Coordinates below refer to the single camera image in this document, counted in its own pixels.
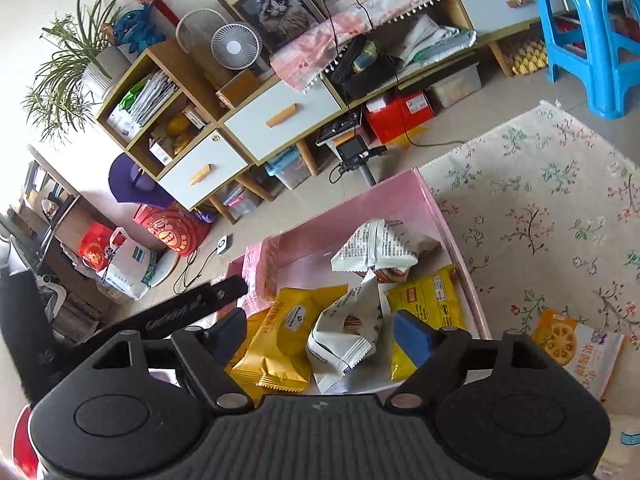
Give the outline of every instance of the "purple object on floor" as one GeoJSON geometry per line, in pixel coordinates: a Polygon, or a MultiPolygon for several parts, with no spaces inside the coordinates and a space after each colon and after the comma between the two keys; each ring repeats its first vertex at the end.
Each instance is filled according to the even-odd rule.
{"type": "Polygon", "coordinates": [[[175,198],[148,174],[141,174],[140,167],[126,153],[118,155],[111,165],[109,188],[119,203],[148,204],[166,209],[175,202],[175,198]]]}

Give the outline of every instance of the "wooden drawer handle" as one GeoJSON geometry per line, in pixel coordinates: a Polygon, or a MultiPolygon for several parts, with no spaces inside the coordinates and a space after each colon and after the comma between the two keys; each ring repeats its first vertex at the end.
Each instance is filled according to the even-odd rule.
{"type": "Polygon", "coordinates": [[[536,0],[507,0],[506,3],[511,9],[517,9],[518,7],[534,4],[535,2],[536,0]]]}
{"type": "Polygon", "coordinates": [[[279,114],[274,115],[271,119],[266,121],[264,124],[269,128],[273,128],[274,126],[277,126],[278,124],[283,123],[284,121],[289,119],[294,113],[296,113],[297,109],[298,109],[298,105],[293,103],[291,106],[287,106],[279,114]]]}
{"type": "Polygon", "coordinates": [[[205,178],[209,173],[211,173],[211,170],[213,170],[213,164],[207,164],[198,173],[196,173],[191,177],[189,184],[191,186],[195,186],[197,183],[202,181],[202,179],[205,178]]]}

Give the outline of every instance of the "ribbed black surface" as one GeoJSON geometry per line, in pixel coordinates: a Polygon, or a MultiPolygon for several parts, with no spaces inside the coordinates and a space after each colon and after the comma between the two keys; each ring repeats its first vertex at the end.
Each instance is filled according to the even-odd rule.
{"type": "Polygon", "coordinates": [[[213,427],[190,471],[171,478],[237,480],[481,477],[448,458],[418,418],[384,412],[373,397],[267,397],[213,427]]]}

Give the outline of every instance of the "pink box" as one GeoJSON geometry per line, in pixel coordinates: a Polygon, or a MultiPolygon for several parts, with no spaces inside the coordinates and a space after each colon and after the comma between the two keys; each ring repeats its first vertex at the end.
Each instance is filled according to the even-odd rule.
{"type": "MultiPolygon", "coordinates": [[[[361,195],[277,235],[280,237],[275,258],[278,290],[284,286],[317,288],[339,283],[358,285],[361,279],[355,273],[331,271],[331,257],[360,225],[375,218],[400,220],[409,230],[427,234],[440,241],[441,249],[436,249],[420,259],[420,273],[430,274],[452,262],[458,264],[458,278],[455,284],[466,328],[475,338],[491,338],[471,275],[466,269],[460,250],[429,187],[415,168],[384,180],[361,195]]],[[[231,261],[227,275],[242,274],[243,261],[243,256],[231,261]]],[[[230,305],[223,314],[234,306],[235,304],[230,305]]],[[[389,356],[383,353],[381,352],[380,359],[389,359],[389,356]]],[[[357,371],[367,372],[364,363],[355,367],[350,374],[357,371]]],[[[370,390],[380,391],[383,389],[382,386],[380,383],[378,386],[372,386],[370,390]]]]}

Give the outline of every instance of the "yellow egg carton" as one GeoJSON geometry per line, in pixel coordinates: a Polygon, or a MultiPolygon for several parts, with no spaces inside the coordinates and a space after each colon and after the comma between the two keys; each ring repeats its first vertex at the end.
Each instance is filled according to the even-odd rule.
{"type": "Polygon", "coordinates": [[[510,45],[506,57],[515,75],[527,75],[548,65],[546,45],[542,40],[529,40],[510,45]]]}

